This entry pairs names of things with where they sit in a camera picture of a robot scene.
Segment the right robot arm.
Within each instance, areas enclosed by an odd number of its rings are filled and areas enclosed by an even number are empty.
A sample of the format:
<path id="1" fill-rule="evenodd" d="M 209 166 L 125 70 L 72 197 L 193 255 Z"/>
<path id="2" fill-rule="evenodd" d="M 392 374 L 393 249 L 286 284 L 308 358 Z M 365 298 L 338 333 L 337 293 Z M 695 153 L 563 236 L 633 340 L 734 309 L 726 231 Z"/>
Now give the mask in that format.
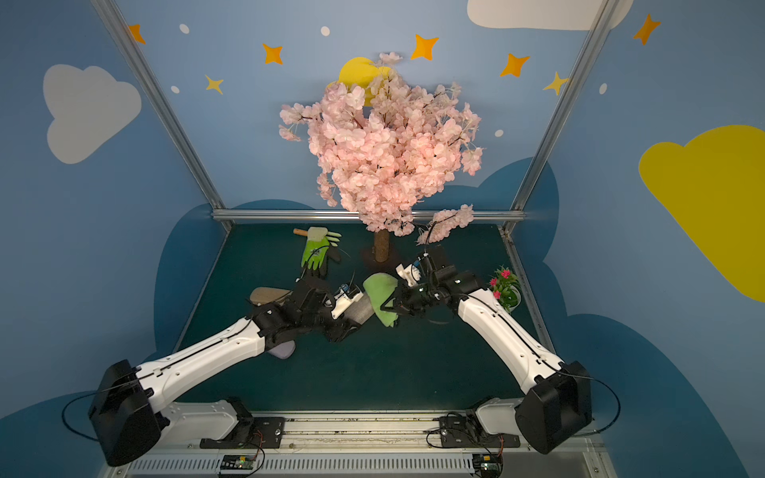
<path id="1" fill-rule="evenodd" d="M 400 283 L 381 309 L 422 316 L 444 305 L 468 324 L 499 356 L 525 396 L 512 415 L 520 434 L 548 454 L 593 420 L 592 377 L 579 363 L 567 364 L 523 329 L 473 273 L 446 262 L 441 247 L 414 263 L 396 266 Z"/>

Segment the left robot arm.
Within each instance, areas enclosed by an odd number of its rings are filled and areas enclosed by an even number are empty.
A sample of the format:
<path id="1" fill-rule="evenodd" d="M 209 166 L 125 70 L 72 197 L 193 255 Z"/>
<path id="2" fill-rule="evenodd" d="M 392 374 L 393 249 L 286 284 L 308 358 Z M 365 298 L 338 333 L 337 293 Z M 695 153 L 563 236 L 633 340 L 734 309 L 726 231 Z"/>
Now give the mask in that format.
<path id="1" fill-rule="evenodd" d="M 107 368 L 88 416 L 109 466 L 133 462 L 179 426 L 169 409 L 195 386 L 264 353 L 287 356 L 302 335 L 342 342 L 375 313 L 359 287 L 334 292 L 315 277 L 291 291 L 257 288 L 250 303 L 244 318 L 192 346 L 139 366 L 121 360 Z"/>

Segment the purple eyeglass case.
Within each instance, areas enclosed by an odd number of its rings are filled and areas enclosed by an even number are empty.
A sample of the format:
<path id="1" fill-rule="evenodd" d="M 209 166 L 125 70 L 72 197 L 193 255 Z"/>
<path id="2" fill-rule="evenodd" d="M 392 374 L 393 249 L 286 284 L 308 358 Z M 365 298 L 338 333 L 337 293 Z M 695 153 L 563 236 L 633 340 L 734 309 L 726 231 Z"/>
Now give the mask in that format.
<path id="1" fill-rule="evenodd" d="M 287 360 L 292 357 L 292 354 L 294 354 L 295 351 L 296 343 L 294 341 L 289 341 L 270 349 L 268 354 L 279 360 Z"/>

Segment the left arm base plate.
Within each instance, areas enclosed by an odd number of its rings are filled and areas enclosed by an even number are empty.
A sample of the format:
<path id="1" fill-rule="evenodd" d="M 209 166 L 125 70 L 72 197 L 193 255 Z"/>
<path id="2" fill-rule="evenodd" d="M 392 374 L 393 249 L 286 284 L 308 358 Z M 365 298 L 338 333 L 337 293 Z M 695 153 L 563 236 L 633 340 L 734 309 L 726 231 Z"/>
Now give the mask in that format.
<path id="1" fill-rule="evenodd" d="M 278 449 L 284 436 L 286 419 L 281 416 L 243 418 L 223 438 L 203 438 L 201 449 Z"/>

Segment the grey eyeglass case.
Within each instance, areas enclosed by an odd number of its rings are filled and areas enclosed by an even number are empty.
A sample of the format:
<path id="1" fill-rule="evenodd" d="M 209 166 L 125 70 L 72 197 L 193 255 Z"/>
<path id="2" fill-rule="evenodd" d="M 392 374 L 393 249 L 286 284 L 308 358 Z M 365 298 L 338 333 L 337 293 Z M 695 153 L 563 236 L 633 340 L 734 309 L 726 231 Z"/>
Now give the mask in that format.
<path id="1" fill-rule="evenodd" d="M 344 312 L 345 318 L 358 326 L 362 326 L 375 314 L 371 299 L 366 293 L 354 296 L 353 304 Z"/>

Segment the tan eyeglass case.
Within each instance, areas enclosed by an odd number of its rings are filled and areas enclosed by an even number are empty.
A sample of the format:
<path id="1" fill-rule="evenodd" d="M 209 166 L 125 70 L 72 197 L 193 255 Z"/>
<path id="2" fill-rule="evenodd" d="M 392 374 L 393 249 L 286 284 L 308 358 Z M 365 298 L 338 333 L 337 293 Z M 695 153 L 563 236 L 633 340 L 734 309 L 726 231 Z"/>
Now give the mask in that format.
<path id="1" fill-rule="evenodd" d="M 277 289 L 270 287 L 258 287 L 254 289 L 249 296 L 249 303 L 256 307 L 268 304 L 283 304 L 292 294 L 290 290 Z"/>

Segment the green grey microfiber cloth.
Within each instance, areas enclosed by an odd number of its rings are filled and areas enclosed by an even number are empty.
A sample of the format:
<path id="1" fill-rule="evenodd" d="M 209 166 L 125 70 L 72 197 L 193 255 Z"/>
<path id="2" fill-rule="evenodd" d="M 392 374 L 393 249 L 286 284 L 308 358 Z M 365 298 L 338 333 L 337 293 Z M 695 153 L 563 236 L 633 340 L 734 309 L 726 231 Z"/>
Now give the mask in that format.
<path id="1" fill-rule="evenodd" d="M 363 287 L 377 318 L 385 327 L 392 328 L 396 324 L 396 320 L 398 320 L 398 315 L 394 312 L 384 311 L 382 307 L 386 304 L 386 300 L 396 291 L 398 280 L 386 273 L 376 273 L 365 280 Z"/>

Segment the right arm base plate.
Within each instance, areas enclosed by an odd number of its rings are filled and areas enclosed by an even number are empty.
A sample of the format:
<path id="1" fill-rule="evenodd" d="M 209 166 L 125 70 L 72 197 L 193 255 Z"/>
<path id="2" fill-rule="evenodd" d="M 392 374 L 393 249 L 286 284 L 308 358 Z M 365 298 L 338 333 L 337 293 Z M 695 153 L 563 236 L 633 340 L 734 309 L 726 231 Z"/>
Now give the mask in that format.
<path id="1" fill-rule="evenodd" d="M 492 434 L 487 431 L 473 413 L 448 412 L 438 419 L 440 445 L 445 448 L 519 448 L 520 437 L 515 434 Z"/>

